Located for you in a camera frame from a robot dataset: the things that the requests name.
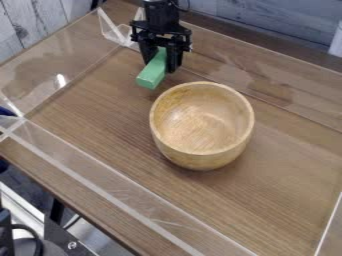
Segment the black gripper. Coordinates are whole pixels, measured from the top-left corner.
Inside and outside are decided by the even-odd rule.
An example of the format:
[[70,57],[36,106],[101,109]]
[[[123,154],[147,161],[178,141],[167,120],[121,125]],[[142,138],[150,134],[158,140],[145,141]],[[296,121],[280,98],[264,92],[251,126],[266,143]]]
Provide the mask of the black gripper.
[[174,73],[182,66],[183,53],[191,49],[191,30],[181,25],[178,1],[143,1],[146,18],[130,22],[131,39],[139,44],[145,64],[149,64],[166,47],[166,70]]

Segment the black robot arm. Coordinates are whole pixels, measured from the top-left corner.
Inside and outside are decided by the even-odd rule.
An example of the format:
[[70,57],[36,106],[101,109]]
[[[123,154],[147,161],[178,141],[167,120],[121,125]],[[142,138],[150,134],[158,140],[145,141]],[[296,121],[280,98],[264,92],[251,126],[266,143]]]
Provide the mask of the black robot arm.
[[143,0],[143,8],[146,19],[130,22],[131,40],[139,45],[146,64],[161,48],[166,50],[166,71],[174,73],[193,45],[193,31],[181,25],[183,8],[178,0]]

